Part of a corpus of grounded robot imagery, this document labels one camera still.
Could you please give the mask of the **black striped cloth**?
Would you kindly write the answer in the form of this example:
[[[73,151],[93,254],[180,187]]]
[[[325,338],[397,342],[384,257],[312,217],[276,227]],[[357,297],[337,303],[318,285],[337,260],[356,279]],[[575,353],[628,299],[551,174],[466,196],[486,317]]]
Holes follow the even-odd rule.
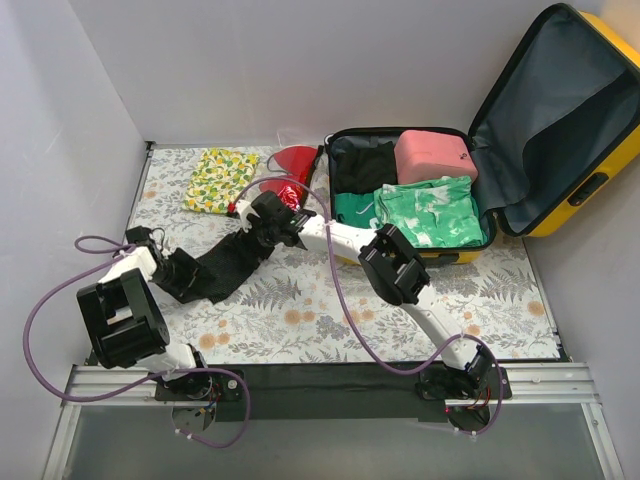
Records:
[[[262,245],[250,232],[228,234],[196,258],[199,271],[193,289],[199,298],[221,302],[241,287],[273,251],[273,246]]]

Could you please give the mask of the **red bikini top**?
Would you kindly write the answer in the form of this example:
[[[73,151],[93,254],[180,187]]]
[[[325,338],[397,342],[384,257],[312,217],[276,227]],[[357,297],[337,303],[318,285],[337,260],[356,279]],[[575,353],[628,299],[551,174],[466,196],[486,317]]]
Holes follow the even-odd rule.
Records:
[[[322,146],[296,145],[272,154],[266,164],[271,176],[260,184],[260,191],[271,191],[286,206],[294,211],[299,210],[304,206],[308,192],[298,183],[310,186],[323,151]]]

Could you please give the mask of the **green GUESS t-shirt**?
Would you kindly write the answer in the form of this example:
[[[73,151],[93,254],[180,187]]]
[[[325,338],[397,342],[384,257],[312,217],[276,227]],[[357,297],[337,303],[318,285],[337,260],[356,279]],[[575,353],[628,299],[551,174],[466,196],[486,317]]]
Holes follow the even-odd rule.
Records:
[[[334,210],[338,223],[364,229],[381,227],[375,212],[373,193],[337,194],[334,197]]]

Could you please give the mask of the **yellow lemon print cloth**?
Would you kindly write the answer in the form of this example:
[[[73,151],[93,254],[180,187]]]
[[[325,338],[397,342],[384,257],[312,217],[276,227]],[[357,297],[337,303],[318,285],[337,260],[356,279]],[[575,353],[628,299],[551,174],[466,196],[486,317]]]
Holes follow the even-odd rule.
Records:
[[[241,190],[254,178],[260,155],[223,148],[207,149],[191,174],[183,208],[226,214]]]

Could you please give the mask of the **black garment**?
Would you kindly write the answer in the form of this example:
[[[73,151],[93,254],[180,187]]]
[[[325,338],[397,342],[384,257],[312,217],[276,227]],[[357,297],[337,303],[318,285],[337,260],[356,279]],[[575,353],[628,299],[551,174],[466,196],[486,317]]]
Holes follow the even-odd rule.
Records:
[[[336,194],[373,193],[385,184],[398,183],[394,144],[386,142],[372,148],[349,147],[337,155],[333,176]]]

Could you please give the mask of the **pink vanity case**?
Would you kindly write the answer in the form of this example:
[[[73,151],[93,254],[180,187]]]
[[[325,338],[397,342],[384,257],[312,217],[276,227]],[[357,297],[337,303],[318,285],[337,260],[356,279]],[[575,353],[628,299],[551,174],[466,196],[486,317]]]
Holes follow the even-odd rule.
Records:
[[[468,176],[474,182],[478,171],[464,140],[456,135],[407,130],[394,147],[399,184],[413,184],[447,176]]]

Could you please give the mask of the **green tie-dye shirt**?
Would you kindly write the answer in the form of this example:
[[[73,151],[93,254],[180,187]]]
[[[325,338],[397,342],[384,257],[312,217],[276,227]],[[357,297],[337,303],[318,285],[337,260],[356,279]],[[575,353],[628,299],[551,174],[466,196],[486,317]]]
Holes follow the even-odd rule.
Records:
[[[444,176],[374,192],[378,223],[397,227],[416,248],[479,247],[486,241],[469,176]]]

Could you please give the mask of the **yellow hard-shell suitcase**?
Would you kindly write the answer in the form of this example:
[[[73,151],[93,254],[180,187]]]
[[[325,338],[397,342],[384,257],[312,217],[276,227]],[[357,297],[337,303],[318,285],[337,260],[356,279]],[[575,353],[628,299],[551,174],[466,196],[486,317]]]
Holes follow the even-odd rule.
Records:
[[[487,243],[555,232],[639,152],[639,55],[599,17],[557,3],[506,63],[463,141]]]

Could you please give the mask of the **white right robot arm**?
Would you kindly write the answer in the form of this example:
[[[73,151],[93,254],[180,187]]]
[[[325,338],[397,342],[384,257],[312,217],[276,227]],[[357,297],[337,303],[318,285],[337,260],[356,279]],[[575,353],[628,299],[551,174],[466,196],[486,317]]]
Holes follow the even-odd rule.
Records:
[[[431,286],[426,259],[397,227],[386,224],[372,230],[343,225],[313,211],[294,211],[270,191],[251,203],[238,201],[236,209],[243,230],[255,235],[265,247],[283,244],[327,253],[334,287],[346,316],[350,311],[339,284],[337,257],[358,263],[377,296],[404,310],[436,346],[436,352],[422,364],[401,370],[379,358],[349,319],[362,347],[382,368],[395,375],[410,376],[425,371],[440,359],[448,382],[460,395],[469,398],[479,395],[489,388],[489,376],[494,374],[497,386],[491,390],[492,397],[503,400],[506,379],[495,355],[479,338],[464,333],[442,305]]]

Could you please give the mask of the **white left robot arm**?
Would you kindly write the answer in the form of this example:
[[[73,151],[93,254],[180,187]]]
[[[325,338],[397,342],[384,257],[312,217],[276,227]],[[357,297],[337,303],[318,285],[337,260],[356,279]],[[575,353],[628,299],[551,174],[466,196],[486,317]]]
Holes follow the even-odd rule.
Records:
[[[193,400],[212,396],[214,380],[203,369],[203,355],[170,338],[149,285],[185,304],[208,298],[215,276],[180,248],[164,254],[150,228],[131,228],[125,237],[134,248],[123,252],[97,283],[77,292],[99,363],[107,369],[144,368],[162,387]]]

